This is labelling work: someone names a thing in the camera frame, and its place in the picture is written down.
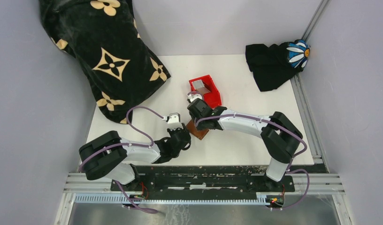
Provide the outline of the red plastic bin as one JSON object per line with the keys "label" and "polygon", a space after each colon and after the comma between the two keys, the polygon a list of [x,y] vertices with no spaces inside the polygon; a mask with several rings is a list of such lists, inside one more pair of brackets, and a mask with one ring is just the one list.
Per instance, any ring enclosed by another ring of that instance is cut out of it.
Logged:
{"label": "red plastic bin", "polygon": [[201,77],[189,80],[189,85],[190,85],[191,91],[195,91],[194,88],[192,87],[192,81],[199,80],[199,79],[203,80],[203,82],[205,84],[207,84],[211,90],[211,93],[207,93],[207,94],[203,95],[206,103],[211,108],[216,108],[217,106],[221,106],[222,105],[222,99],[221,99],[220,92],[217,89],[217,87],[216,87],[216,85],[215,85],[215,83],[214,83],[214,81],[210,75],[205,75],[205,76],[201,76]]}

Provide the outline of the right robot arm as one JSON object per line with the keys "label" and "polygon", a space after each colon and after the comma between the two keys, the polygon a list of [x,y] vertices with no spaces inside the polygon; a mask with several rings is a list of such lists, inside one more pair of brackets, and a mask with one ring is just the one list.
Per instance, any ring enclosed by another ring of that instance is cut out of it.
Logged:
{"label": "right robot arm", "polygon": [[282,112],[256,116],[224,106],[213,109],[200,98],[189,100],[187,109],[197,130],[238,131],[260,138],[271,156],[263,179],[264,187],[269,191],[276,191],[282,186],[283,176],[298,155],[299,145],[307,147],[302,133]]}

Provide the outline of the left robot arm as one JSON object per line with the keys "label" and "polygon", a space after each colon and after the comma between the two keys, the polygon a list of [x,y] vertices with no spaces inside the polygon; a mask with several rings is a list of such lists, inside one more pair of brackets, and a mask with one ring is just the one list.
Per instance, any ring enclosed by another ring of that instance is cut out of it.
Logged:
{"label": "left robot arm", "polygon": [[116,131],[109,131],[80,147],[79,171],[85,173],[88,180],[109,178],[130,191],[136,190],[140,177],[134,162],[163,164],[190,148],[191,136],[185,127],[167,131],[168,137],[152,145],[132,142],[121,138]]}

